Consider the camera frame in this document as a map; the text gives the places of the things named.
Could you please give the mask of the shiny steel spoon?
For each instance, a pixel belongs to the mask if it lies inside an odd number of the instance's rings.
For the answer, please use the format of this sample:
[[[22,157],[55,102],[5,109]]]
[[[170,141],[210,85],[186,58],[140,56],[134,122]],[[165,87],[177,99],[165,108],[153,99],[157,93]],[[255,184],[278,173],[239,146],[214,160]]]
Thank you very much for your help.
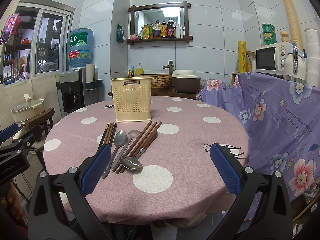
[[[104,172],[103,172],[103,174],[102,174],[102,176],[101,176],[102,179],[105,179],[105,178],[108,176],[108,174],[109,174],[109,172],[110,172],[110,170],[111,170],[112,164],[113,164],[113,162],[114,162],[114,159],[115,159],[115,157],[116,157],[116,154],[118,153],[118,150],[119,150],[121,147],[123,147],[123,146],[127,143],[127,141],[128,141],[128,136],[127,136],[127,133],[126,133],[124,130],[120,130],[120,131],[115,135],[113,144],[114,144],[114,146],[115,146],[116,148],[115,148],[114,151],[112,152],[112,154],[111,154],[111,159],[110,159],[107,167],[105,168],[105,170],[104,170]]]

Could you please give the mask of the matte grey spoon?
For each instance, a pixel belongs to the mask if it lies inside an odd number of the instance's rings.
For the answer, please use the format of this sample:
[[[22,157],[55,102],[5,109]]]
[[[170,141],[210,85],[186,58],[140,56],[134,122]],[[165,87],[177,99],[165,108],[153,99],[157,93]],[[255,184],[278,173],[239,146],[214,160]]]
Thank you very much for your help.
[[[112,164],[112,169],[115,169],[115,168],[116,168],[116,166],[117,166],[117,164],[118,164],[118,162],[119,162],[119,159],[120,159],[121,156],[125,153],[125,151],[126,151],[127,147],[129,146],[131,140],[132,140],[133,138],[139,136],[139,135],[140,135],[140,131],[138,131],[138,130],[131,130],[131,131],[129,131],[128,141],[127,141],[127,143],[123,146],[123,148],[121,149],[120,153],[117,155],[115,161],[114,161],[113,164]]]

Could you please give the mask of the dark wooden stool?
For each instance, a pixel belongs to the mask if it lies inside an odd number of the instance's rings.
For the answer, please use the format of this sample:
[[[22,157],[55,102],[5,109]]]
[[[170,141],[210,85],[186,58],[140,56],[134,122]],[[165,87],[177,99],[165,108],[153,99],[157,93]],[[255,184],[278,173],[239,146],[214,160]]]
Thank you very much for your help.
[[[43,130],[45,135],[48,135],[49,130],[53,128],[53,115],[55,114],[54,108],[49,108],[45,110],[40,115],[29,119],[25,122],[25,126],[27,130],[32,129],[33,127],[40,125],[43,126]]]

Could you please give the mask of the paper cup tube dispenser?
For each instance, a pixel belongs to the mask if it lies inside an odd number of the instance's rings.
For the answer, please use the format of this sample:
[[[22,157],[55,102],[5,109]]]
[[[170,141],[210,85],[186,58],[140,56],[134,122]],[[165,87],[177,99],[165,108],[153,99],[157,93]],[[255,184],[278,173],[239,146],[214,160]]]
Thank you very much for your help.
[[[103,85],[103,81],[97,78],[98,73],[96,72],[95,64],[86,64],[85,71],[85,85],[87,91],[92,92],[93,90],[98,89]]]

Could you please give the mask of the dark wooden sink counter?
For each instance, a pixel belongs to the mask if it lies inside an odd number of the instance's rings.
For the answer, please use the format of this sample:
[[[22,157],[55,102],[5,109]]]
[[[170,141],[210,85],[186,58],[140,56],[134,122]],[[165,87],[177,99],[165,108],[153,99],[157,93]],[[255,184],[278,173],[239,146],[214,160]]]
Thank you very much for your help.
[[[170,96],[170,97],[176,97],[176,98],[186,98],[186,99],[196,100],[196,94],[178,93],[175,91],[174,88],[169,90],[163,90],[163,91],[152,91],[151,96]]]

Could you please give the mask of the brown white rice cooker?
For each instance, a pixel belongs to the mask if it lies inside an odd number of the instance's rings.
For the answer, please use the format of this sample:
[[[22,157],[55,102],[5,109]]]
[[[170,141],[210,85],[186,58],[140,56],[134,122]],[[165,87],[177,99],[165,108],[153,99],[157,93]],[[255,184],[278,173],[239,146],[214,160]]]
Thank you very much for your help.
[[[178,93],[195,94],[200,89],[201,78],[193,70],[174,70],[172,86]]]

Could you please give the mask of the yellow soap bottle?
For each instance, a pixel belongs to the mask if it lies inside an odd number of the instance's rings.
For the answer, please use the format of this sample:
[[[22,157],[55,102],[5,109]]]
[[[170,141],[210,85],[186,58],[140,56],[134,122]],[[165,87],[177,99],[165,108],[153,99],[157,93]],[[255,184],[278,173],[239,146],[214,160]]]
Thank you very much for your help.
[[[143,75],[144,69],[141,65],[141,63],[138,64],[138,68],[135,70],[135,76]]]

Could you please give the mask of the woven basin sink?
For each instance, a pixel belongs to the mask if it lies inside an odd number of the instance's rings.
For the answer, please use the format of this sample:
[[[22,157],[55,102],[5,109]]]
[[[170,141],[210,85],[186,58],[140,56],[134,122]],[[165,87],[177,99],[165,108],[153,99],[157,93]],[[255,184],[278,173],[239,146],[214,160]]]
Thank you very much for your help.
[[[140,74],[137,77],[150,77],[152,92],[169,90],[172,86],[172,74]]]

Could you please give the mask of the blue water jug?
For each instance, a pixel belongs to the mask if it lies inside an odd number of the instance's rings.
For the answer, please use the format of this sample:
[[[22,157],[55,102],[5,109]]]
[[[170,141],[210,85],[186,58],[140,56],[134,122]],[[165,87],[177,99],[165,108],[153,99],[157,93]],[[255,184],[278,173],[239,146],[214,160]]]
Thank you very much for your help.
[[[93,30],[88,28],[74,29],[69,37],[69,68],[84,67],[92,63]]]

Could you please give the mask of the bronze faucet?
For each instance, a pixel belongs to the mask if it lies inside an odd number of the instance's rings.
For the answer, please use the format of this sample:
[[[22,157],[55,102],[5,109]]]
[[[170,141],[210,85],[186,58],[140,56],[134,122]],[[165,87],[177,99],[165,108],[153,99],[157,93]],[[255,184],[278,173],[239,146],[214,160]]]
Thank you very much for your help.
[[[168,64],[166,66],[162,67],[163,69],[168,69],[169,74],[172,74],[174,71],[174,64],[172,60],[168,61]]]

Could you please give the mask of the white thermos kettle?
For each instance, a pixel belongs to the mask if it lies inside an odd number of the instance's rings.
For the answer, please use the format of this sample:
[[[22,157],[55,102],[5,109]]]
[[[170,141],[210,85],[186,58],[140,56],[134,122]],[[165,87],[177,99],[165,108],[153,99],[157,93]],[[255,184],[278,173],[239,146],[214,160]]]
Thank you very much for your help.
[[[299,49],[295,42],[291,44],[284,63],[284,79],[298,83],[306,83],[306,66],[299,55]]]

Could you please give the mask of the yellow roll package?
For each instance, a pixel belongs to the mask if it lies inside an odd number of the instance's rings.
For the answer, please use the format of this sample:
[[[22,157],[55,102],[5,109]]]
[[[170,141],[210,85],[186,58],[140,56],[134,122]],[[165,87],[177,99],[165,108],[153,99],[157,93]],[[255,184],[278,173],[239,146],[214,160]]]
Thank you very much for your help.
[[[247,46],[245,41],[238,41],[238,72],[247,72]]]

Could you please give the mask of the green stacked noodle cups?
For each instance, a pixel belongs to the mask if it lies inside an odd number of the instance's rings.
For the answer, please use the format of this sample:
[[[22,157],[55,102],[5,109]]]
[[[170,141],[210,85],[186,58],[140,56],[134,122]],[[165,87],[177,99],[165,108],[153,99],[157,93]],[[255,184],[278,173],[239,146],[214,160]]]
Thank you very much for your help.
[[[274,25],[269,23],[264,23],[262,24],[261,27],[263,30],[264,45],[275,44],[277,41],[276,41],[276,33],[275,33]]]

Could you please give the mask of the white paper cup stack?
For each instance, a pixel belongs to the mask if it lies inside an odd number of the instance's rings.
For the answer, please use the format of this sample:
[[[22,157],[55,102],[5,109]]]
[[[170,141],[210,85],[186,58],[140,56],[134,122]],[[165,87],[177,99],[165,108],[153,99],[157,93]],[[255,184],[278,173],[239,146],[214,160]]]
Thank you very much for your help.
[[[319,30],[304,30],[306,40],[306,84],[319,88]]]

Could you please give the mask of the wooden framed wall mirror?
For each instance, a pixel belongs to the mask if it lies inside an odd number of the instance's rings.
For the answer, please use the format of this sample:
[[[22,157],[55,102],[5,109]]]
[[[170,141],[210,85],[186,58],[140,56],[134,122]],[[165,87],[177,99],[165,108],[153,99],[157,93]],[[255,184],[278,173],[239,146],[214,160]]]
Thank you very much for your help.
[[[189,31],[189,9],[187,1],[136,6],[128,9],[130,33],[127,43],[193,40]]]

